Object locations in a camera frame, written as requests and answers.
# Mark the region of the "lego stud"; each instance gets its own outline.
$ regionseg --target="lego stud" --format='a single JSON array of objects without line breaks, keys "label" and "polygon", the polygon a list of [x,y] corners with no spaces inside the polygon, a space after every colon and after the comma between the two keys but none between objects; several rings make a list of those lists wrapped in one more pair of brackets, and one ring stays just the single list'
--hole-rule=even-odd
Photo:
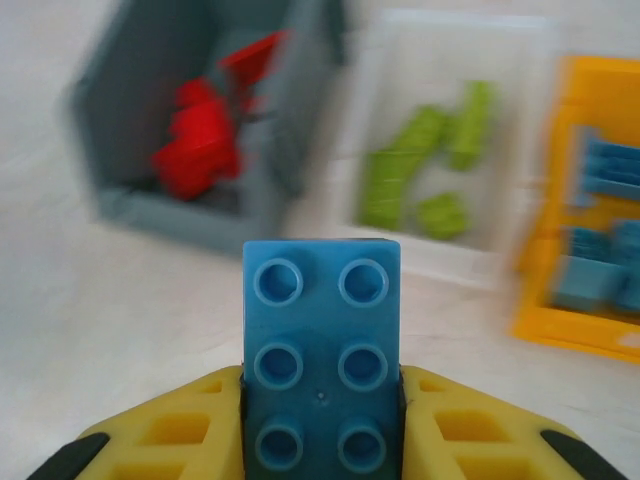
[{"label": "lego stud", "polygon": [[263,387],[287,390],[302,377],[302,355],[290,343],[272,342],[260,349],[253,368]]},{"label": "lego stud", "polygon": [[302,273],[291,261],[274,258],[256,272],[253,289],[258,298],[271,307],[284,307],[295,302],[302,293]]},{"label": "lego stud", "polygon": [[293,418],[272,417],[262,426],[256,437],[256,457],[264,468],[272,472],[286,472],[302,458],[303,434]]},{"label": "lego stud", "polygon": [[338,289],[349,305],[373,307],[387,296],[389,276],[385,269],[373,260],[354,260],[340,273]]},{"label": "lego stud", "polygon": [[387,378],[389,364],[382,350],[369,343],[346,347],[338,360],[338,375],[355,392],[375,390]]},{"label": "lego stud", "polygon": [[366,475],[380,468],[387,456],[387,444],[378,425],[370,418],[356,417],[340,426],[338,458],[352,473]]}]

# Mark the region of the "white table surface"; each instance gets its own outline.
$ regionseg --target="white table surface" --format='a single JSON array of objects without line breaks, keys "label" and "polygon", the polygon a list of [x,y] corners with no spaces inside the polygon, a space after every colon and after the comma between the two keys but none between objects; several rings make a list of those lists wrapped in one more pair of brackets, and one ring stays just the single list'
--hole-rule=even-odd
[{"label": "white table surface", "polygon": [[[634,0],[361,0],[537,14],[572,51],[640,52]],[[105,417],[242,359],[238,262],[96,222],[84,201],[61,93],[107,0],[0,2],[0,478],[25,479]],[[321,178],[341,111],[318,135]],[[289,234],[320,236],[322,185]],[[509,298],[407,277],[401,360],[560,421],[640,478],[640,369],[511,338]]]}]

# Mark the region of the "white floor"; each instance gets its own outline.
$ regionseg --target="white floor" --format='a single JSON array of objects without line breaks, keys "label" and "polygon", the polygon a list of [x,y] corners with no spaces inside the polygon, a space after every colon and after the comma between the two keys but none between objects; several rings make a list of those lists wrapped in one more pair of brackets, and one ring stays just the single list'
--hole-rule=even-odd
[{"label": "white floor", "polygon": [[[379,4],[551,15],[573,51],[640,52],[634,0],[360,2],[365,19]],[[0,478],[21,480],[92,423],[238,364],[242,285],[237,262],[87,211],[61,94],[111,2],[0,3]],[[327,155],[317,150],[315,178]],[[322,235],[320,187],[296,206],[292,235]],[[402,362],[565,423],[640,478],[638,366],[517,341],[510,308],[405,278]]]}]

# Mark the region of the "plastic bin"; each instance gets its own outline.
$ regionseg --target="plastic bin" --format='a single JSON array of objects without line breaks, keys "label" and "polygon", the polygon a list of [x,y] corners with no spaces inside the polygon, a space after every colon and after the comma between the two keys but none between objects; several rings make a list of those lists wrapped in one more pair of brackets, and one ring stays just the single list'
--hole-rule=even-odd
[{"label": "plastic bin", "polygon": [[[126,0],[73,94],[73,119],[107,218],[239,254],[276,237],[330,80],[344,60],[342,0]],[[151,156],[166,144],[175,92],[218,59],[286,30],[257,119],[240,126],[243,175],[190,203],[159,185]]]},{"label": "plastic bin", "polygon": [[[554,23],[542,18],[383,11],[364,42],[329,172],[332,233],[397,240],[406,271],[474,287],[500,285],[538,201],[557,45]],[[488,150],[466,173],[450,170],[446,154],[429,160],[406,200],[410,208],[426,197],[457,191],[470,209],[470,230],[438,242],[423,236],[409,214],[401,232],[359,225],[367,153],[388,145],[416,106],[458,105],[466,80],[490,81],[497,89]]]}]

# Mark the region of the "gray bin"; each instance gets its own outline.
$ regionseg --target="gray bin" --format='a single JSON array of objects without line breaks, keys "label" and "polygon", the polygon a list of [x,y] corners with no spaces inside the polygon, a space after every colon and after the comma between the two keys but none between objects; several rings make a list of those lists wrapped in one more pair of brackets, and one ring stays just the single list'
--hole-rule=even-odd
[{"label": "gray bin", "polygon": [[[269,33],[289,35],[258,86],[261,114],[240,126],[244,172],[192,202],[168,196],[151,167],[168,141],[176,90]],[[73,118],[100,213],[239,254],[277,237],[327,87],[344,61],[342,0],[126,0],[77,83]]]}]

